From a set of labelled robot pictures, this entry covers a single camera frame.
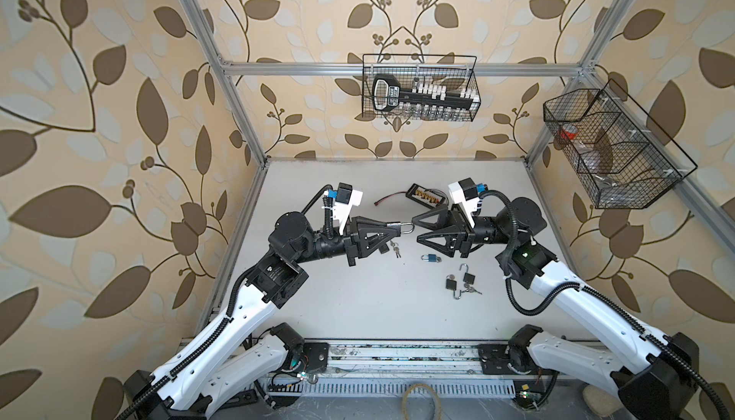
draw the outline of black mesh basket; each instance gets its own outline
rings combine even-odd
[[[628,117],[623,101],[645,114],[645,127]],[[598,209],[647,208],[697,168],[614,80],[602,90],[580,88],[548,100],[544,122]],[[674,155],[686,164],[677,165]]]
[[[473,121],[482,103],[476,61],[474,56],[365,54],[363,115]]]

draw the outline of table surface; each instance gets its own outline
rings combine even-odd
[[[258,197],[243,246],[230,278],[225,300],[234,278],[257,262],[268,249],[268,235],[282,213],[300,211],[312,196],[330,183],[351,184],[361,190],[363,202],[352,209],[352,216],[379,221],[410,222],[427,207],[402,195],[392,196],[379,206],[373,202],[413,183],[446,191],[452,182],[471,177],[476,183],[499,190],[510,199],[526,196],[535,202],[534,191],[523,163],[519,161],[374,161],[271,163]],[[314,230],[323,226],[321,201],[307,213]],[[502,204],[495,198],[483,201],[482,214],[494,216]],[[593,338],[580,324],[551,305],[533,317],[519,314],[510,304],[502,272],[495,256],[501,245],[487,245],[469,258],[446,257],[416,242],[416,235],[427,232],[417,227],[410,235],[394,241],[401,258],[391,250],[374,252],[357,259],[350,267],[344,256],[302,263],[309,273],[306,283],[279,311],[272,315],[256,335],[273,325],[288,322],[305,338],[349,339],[436,339],[506,340],[525,324],[535,324],[555,335],[568,338]],[[550,228],[538,234],[538,242],[562,253]],[[440,263],[421,260],[421,255],[436,253]],[[459,264],[467,263],[476,276],[474,287],[482,294],[464,294],[460,300],[445,289],[447,275],[462,277]],[[535,307],[541,297],[514,283],[514,293],[524,307]]]

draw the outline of wallpaper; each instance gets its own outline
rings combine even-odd
[[[562,91],[558,77],[480,77],[474,121],[422,121],[362,112],[354,78],[243,76],[236,83],[266,155],[282,158],[523,157],[542,128],[542,103]]]
[[[0,10],[0,418],[109,420],[193,333],[255,163],[177,0]]]
[[[611,1],[199,0],[229,60],[452,52],[482,63],[576,62]]]
[[[735,0],[637,0],[598,71],[627,88],[698,163],[690,177],[735,217]],[[735,261],[669,192],[643,211],[594,210],[553,144],[534,168],[580,275],[639,318],[700,347],[701,373],[735,412]],[[714,420],[706,396],[690,417]]]

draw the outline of gray floor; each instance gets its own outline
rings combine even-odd
[[[583,384],[556,386],[549,402],[538,412],[519,410],[504,399],[444,399],[443,420],[593,420],[600,418],[587,408],[582,398]],[[270,410],[262,401],[255,405],[234,407],[216,412],[212,420],[403,420],[400,397],[387,398],[304,398],[289,407]],[[430,398],[409,399],[411,420],[431,420],[434,408]],[[611,420],[632,420],[626,410],[611,415]]]

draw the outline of label on black tool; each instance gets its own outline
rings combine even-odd
[[[388,105],[396,106],[399,105],[399,86],[388,87]]]
[[[413,184],[411,186],[408,192],[406,192],[406,197],[432,209],[436,208],[440,204],[446,203],[447,201],[444,195],[441,195],[436,191],[421,187],[418,184]]]

